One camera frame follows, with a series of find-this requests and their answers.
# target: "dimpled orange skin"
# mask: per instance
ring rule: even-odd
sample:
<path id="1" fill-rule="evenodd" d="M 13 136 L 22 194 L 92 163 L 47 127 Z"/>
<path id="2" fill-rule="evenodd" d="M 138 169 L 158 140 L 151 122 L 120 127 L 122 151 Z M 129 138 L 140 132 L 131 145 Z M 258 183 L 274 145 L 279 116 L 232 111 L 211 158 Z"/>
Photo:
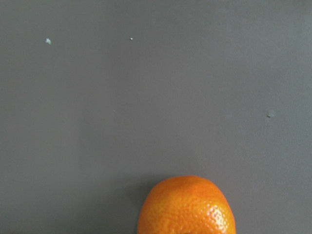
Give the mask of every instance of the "dimpled orange skin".
<path id="1" fill-rule="evenodd" d="M 194 176 L 166 179 L 152 188 L 140 212 L 137 234 L 235 234 L 223 193 Z"/>

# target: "mandarin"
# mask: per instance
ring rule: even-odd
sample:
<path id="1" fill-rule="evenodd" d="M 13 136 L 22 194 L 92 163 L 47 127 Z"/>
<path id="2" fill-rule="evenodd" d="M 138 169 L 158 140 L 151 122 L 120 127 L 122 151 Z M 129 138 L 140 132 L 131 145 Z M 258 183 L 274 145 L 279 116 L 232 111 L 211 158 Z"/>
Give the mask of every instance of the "mandarin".
<path id="1" fill-rule="evenodd" d="M 140 212 L 137 234 L 235 234 L 231 208 L 218 187 L 195 176 L 158 183 Z"/>

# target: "orange fruit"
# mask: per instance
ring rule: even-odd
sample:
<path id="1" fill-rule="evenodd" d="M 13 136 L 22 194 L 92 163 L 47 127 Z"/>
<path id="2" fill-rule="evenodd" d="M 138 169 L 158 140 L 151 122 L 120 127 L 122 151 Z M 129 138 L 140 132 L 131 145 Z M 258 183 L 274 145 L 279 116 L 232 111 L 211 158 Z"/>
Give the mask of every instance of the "orange fruit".
<path id="1" fill-rule="evenodd" d="M 152 188 L 137 234 L 235 234 L 231 208 L 218 187 L 194 176 L 166 179 Z"/>

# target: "orange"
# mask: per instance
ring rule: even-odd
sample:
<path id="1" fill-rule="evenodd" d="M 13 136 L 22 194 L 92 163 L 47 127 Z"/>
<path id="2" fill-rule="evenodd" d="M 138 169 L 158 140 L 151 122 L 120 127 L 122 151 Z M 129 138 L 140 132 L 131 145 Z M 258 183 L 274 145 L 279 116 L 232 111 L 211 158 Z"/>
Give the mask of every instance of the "orange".
<path id="1" fill-rule="evenodd" d="M 194 176 L 166 179 L 152 188 L 137 234 L 235 234 L 231 208 L 218 187 Z"/>

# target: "gray background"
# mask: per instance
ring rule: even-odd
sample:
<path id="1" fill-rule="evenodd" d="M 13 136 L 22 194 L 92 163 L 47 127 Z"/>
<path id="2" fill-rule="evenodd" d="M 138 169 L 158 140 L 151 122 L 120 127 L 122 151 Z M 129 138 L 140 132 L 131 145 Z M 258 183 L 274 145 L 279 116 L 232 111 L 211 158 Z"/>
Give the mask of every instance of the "gray background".
<path id="1" fill-rule="evenodd" d="M 188 174 L 311 233 L 310 1 L 2 0 L 0 59 L 0 233 L 134 234 Z"/>

